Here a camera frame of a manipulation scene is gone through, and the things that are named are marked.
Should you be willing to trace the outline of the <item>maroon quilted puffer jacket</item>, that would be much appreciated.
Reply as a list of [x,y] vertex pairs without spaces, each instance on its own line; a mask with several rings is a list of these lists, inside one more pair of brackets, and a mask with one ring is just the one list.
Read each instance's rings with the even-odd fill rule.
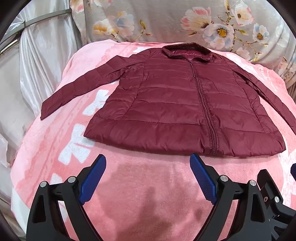
[[285,150],[266,101],[295,130],[295,116],[260,80],[197,43],[146,49],[66,84],[42,104],[45,119],[75,97],[118,81],[84,136],[153,153],[273,156]]

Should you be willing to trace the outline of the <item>grey floral bedding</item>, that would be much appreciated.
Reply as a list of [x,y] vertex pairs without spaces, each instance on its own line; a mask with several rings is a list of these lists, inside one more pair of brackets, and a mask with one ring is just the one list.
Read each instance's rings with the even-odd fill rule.
[[196,42],[273,69],[295,85],[295,37],[267,1],[70,1],[85,43]]

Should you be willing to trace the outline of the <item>silver satin curtain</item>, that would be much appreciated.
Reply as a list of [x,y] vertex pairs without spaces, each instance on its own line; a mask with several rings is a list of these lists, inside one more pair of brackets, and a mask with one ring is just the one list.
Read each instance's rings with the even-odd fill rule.
[[1,200],[10,202],[11,166],[42,102],[61,81],[65,65],[81,40],[72,15],[82,11],[82,1],[1,1],[1,40],[23,21],[55,11],[56,16],[25,28],[20,41],[1,55]]

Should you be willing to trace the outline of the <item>metal bed frame rail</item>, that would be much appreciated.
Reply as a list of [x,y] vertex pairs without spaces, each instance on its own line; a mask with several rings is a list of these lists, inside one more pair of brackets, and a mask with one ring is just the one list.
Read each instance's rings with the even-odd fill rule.
[[54,18],[56,16],[67,15],[71,13],[72,13],[71,9],[64,9],[64,10],[48,13],[42,16],[38,16],[28,21],[23,21],[21,24],[17,25],[14,29],[12,29],[11,31],[9,31],[7,34],[4,35],[3,39],[1,40],[1,55],[20,41],[20,36],[25,28],[31,25],[34,25],[38,22],[48,20],[50,18]]

